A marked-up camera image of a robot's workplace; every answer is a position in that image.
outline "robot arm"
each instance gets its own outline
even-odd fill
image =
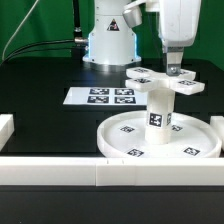
[[[169,76],[180,74],[184,47],[194,43],[197,33],[201,0],[138,0],[125,6],[124,18],[130,27],[141,24],[139,5],[147,12],[159,12],[159,37],[166,53]]]

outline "white cylindrical post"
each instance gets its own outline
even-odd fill
[[[145,139],[150,144],[169,143],[174,99],[175,92],[167,88],[148,93]]]

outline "paper sheet with markers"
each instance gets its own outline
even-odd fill
[[[147,93],[128,88],[71,87],[64,105],[146,105]]]

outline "cable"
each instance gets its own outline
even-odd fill
[[[40,52],[40,51],[56,51],[56,50],[71,50],[71,47],[64,47],[64,48],[45,48],[45,49],[37,49],[37,50],[29,50],[29,51],[22,51],[17,52],[11,56],[8,56],[1,64],[0,67],[6,62],[9,61],[11,58],[16,57],[21,54],[33,53],[33,52]]]
[[[153,31],[152,16],[150,17],[150,15],[148,15],[148,21],[149,21],[149,30],[152,35],[153,45],[155,47],[156,53],[158,54],[159,58],[161,58],[161,53],[159,50],[158,42],[156,41],[155,32]]]
[[[12,42],[12,40],[15,38],[15,36],[17,35],[17,33],[20,31],[21,27],[23,26],[23,24],[26,22],[26,20],[28,19],[28,17],[30,16],[30,14],[32,13],[32,11],[35,9],[36,5],[38,4],[40,0],[36,0],[35,3],[33,4],[33,6],[31,7],[30,11],[27,13],[27,15],[25,16],[25,18],[22,20],[22,22],[20,23],[20,25],[18,26],[18,28],[16,29],[16,31],[14,32],[14,34],[11,36],[11,38],[9,39],[9,41],[7,42],[7,44],[5,45],[5,48],[3,50],[2,53],[2,60],[5,60],[5,53],[6,50],[8,48],[8,46],[10,45],[10,43]]]
[[[80,22],[79,0],[73,0],[73,17],[74,17],[74,38],[82,37],[82,29]]]
[[[67,43],[74,43],[74,40],[54,40],[54,41],[44,41],[44,42],[32,43],[32,44],[28,44],[28,45],[25,45],[23,47],[20,47],[20,48],[14,50],[7,56],[7,58],[11,57],[15,53],[24,51],[24,50],[32,48],[32,47],[44,46],[44,45],[54,45],[54,44],[67,44]]]

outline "green background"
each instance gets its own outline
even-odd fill
[[[27,14],[34,0],[0,0],[0,53]],[[84,36],[94,26],[94,0],[80,0],[81,26]],[[155,42],[160,45],[156,33],[156,16],[152,15],[151,35],[147,13],[143,24],[135,28],[138,35],[138,54],[143,58],[157,58]],[[72,0],[40,0],[35,11],[22,27],[7,53],[33,42],[73,38]],[[224,70],[224,1],[202,0],[198,34],[192,47],[185,49],[184,58],[212,61]],[[35,53],[32,56],[70,56],[70,52]]]

